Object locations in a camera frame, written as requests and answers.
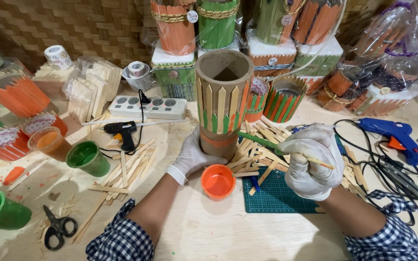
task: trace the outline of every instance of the latex glove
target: latex glove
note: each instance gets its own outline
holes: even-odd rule
[[[172,165],[167,167],[169,173],[180,185],[185,184],[190,174],[212,164],[227,164],[223,157],[207,155],[199,145],[199,126],[183,141],[180,153]]]
[[[332,127],[313,123],[278,144],[278,149],[291,154],[285,181],[300,197],[322,201],[341,184],[344,163]],[[306,157],[331,164],[335,169],[308,162]]]

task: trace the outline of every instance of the plastic cup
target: plastic cup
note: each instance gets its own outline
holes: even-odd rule
[[[0,229],[23,228],[32,217],[32,211],[24,205],[7,199],[0,191]]]
[[[57,127],[46,127],[35,132],[28,140],[28,148],[41,151],[51,158],[65,162],[72,145],[62,136]]]
[[[201,175],[201,187],[213,201],[221,201],[235,188],[233,171],[222,164],[207,167]]]
[[[92,140],[80,142],[73,147],[67,153],[66,163],[71,168],[81,169],[95,177],[106,175],[111,167],[99,150],[99,145]]]

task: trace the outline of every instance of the purple rope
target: purple rope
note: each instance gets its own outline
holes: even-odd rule
[[[391,11],[393,9],[396,9],[398,7],[405,7],[408,10],[412,11],[412,7],[411,7],[411,4],[410,3],[396,1],[390,7],[388,7],[386,10],[384,10],[381,14],[384,15],[387,12],[389,12],[389,11]]]
[[[407,51],[407,46],[406,46],[406,43],[404,42],[404,40],[402,40],[402,41],[400,41],[397,45],[396,45],[396,47],[397,46],[403,46],[403,53],[395,53],[395,52],[393,52],[393,51],[391,51],[390,50],[390,48],[386,48],[385,49],[385,53],[386,54],[389,54],[389,55],[391,55],[391,56],[406,56],[406,57],[412,57],[412,56],[416,56],[416,55],[418,55],[418,52],[408,52]]]

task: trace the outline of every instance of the scissors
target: scissors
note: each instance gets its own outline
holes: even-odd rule
[[[51,225],[49,226],[45,234],[45,246],[46,248],[48,248],[48,250],[52,250],[52,251],[58,250],[64,245],[64,236],[72,237],[73,235],[75,235],[78,229],[78,224],[72,217],[56,218],[54,214],[49,210],[49,208],[45,205],[43,205],[43,209],[49,221],[51,222]],[[73,223],[73,230],[70,233],[66,229],[66,223],[69,221]],[[49,244],[49,239],[53,235],[59,240],[59,243],[57,244],[57,246],[54,246],[54,247],[52,247]]]

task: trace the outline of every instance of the checkered sleeve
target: checkered sleeve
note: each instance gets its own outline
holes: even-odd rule
[[[417,211],[415,204],[398,195],[375,190],[368,198],[387,197],[392,203],[380,211],[386,216],[385,226],[368,237],[345,236],[346,246],[354,261],[418,261],[418,239],[414,231],[404,223],[397,213]]]
[[[150,261],[153,259],[154,248],[148,234],[138,224],[125,218],[134,206],[135,199],[129,199],[104,229],[104,233],[86,246],[89,261]]]

